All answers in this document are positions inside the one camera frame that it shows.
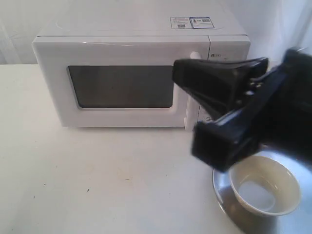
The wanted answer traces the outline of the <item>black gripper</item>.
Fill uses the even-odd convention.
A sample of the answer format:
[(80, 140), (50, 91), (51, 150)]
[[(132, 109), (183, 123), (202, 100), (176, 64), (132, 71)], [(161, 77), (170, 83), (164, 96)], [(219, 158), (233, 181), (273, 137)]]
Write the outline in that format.
[(174, 62), (173, 82), (218, 119), (194, 126), (192, 156), (226, 172), (267, 142), (312, 163), (312, 57), (287, 50), (257, 91), (268, 66), (268, 58)]

